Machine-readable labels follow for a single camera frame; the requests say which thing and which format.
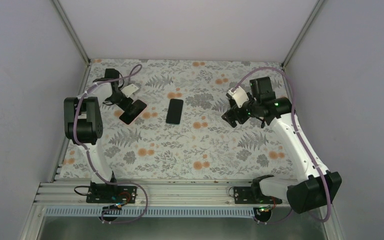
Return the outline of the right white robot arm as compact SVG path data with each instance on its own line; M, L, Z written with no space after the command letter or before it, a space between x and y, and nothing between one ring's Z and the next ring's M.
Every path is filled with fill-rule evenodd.
M318 158L299 126L291 101L276 97L269 77L250 80L250 92L235 86L227 92L230 108L222 119L231 127L244 124L248 119L269 126L285 145L296 180L282 179L272 174L256 177L249 187L249 197L240 197L237 203L262 204L270 197L286 201L292 210L305 213L326 206L331 208L342 178L331 172Z

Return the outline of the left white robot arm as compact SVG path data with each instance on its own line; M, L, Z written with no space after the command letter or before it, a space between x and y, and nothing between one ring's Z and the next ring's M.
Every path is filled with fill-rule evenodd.
M126 111L133 99L122 92L124 78L114 68L107 68L102 78L76 97L63 101L65 136L82 151L91 171L88 196L102 198L111 203L119 197L119 188L114 172L104 155L101 137L104 124L101 105L117 105Z

